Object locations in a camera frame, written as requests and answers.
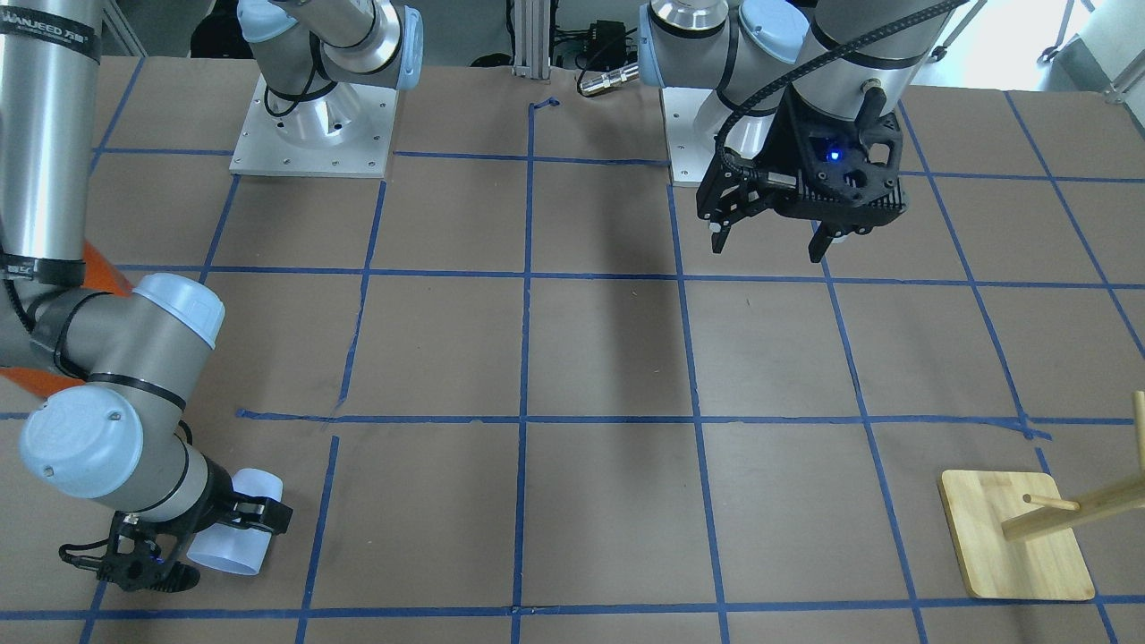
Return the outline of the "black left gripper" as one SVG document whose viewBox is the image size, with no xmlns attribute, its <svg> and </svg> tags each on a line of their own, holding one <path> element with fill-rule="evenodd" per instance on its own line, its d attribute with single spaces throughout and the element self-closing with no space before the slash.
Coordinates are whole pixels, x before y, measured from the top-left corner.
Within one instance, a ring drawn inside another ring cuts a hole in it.
<svg viewBox="0 0 1145 644">
<path fill-rule="evenodd" d="M 807 245 L 810 262 L 821 262 L 835 241 L 893 223 L 908 209 L 899 176 L 903 131 L 887 108 L 881 87 L 863 95 L 855 121 L 822 113 L 793 87 L 781 99 L 760 163 L 796 178 L 796 191 L 777 197 L 777 213 L 818 221 Z M 758 193 L 706 199 L 713 253 L 724 251 L 733 225 L 757 215 L 760 204 Z"/>
</svg>

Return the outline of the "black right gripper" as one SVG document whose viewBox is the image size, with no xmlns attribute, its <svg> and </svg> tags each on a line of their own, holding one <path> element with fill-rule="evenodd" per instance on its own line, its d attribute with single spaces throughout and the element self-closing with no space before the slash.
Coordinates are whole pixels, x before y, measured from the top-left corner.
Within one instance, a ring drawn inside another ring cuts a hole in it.
<svg viewBox="0 0 1145 644">
<path fill-rule="evenodd" d="M 269 535 L 282 535 L 289 531 L 293 509 L 277 500 L 240 500 L 234 503 L 232 477 L 226 469 L 210 458 L 200 458 L 203 465 L 189 469 L 175 496 L 180 511 L 164 509 L 163 520 L 148 519 L 156 532 L 155 540 L 169 537 L 163 560 L 177 560 L 187 550 L 197 531 L 208 529 L 213 523 L 226 521 L 238 531 L 262 531 Z M 195 588 L 200 582 L 200 571 L 183 561 L 135 561 L 134 584 L 161 594 L 179 594 Z"/>
</svg>

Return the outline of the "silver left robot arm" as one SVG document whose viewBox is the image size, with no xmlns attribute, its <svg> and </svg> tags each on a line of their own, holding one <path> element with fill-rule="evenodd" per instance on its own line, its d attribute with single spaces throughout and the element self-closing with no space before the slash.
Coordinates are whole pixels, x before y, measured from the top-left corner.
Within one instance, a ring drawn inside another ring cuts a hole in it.
<svg viewBox="0 0 1145 644">
<path fill-rule="evenodd" d="M 722 251 L 734 225 L 815 223 L 810 260 L 908 207 L 895 107 L 956 1 L 652 1 L 638 28 L 641 80 L 711 91 L 718 107 L 696 193 Z"/>
</svg>

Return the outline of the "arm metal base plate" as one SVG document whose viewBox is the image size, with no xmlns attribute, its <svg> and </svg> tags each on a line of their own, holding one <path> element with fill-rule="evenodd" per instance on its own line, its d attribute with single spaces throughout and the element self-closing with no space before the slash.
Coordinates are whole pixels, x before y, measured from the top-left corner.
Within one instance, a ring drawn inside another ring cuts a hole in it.
<svg viewBox="0 0 1145 644">
<path fill-rule="evenodd" d="M 714 150 L 716 131 L 731 113 L 714 89 L 663 87 L 661 105 L 674 187 L 702 183 Z"/>
<path fill-rule="evenodd" d="M 238 175 L 368 178 L 387 174 L 398 91 L 339 84 L 281 115 L 290 103 L 258 78 L 229 170 Z"/>
</svg>

